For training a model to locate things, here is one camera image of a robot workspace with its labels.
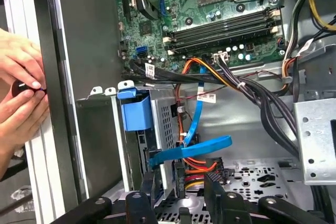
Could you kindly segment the person's right hand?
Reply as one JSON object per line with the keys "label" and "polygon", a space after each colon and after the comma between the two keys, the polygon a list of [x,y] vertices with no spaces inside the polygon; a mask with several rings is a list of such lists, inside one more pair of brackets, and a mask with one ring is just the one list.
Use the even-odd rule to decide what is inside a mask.
{"label": "person's right hand", "polygon": [[15,151],[36,134],[49,115],[48,96],[25,90],[16,97],[9,92],[1,102],[1,177]]}

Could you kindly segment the person's left hand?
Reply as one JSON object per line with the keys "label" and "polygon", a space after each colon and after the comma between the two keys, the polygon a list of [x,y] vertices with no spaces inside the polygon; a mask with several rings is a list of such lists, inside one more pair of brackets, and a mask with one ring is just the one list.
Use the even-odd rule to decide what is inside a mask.
{"label": "person's left hand", "polygon": [[40,46],[28,38],[1,29],[1,79],[19,80],[34,89],[46,89]]}

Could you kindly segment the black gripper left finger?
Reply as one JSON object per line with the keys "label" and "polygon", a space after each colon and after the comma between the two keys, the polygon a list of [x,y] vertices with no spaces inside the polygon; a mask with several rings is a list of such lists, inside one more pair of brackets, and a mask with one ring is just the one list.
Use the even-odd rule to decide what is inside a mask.
{"label": "black gripper left finger", "polygon": [[154,207],[155,174],[145,173],[139,191],[123,198],[90,198],[53,223],[158,223]]}

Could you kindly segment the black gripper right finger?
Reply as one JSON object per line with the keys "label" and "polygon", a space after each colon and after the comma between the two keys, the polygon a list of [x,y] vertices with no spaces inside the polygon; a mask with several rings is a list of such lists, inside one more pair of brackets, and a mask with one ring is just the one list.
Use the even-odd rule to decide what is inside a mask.
{"label": "black gripper right finger", "polygon": [[240,194],[224,191],[213,175],[204,175],[204,200],[212,223],[325,223],[321,218],[274,196],[252,204]]}

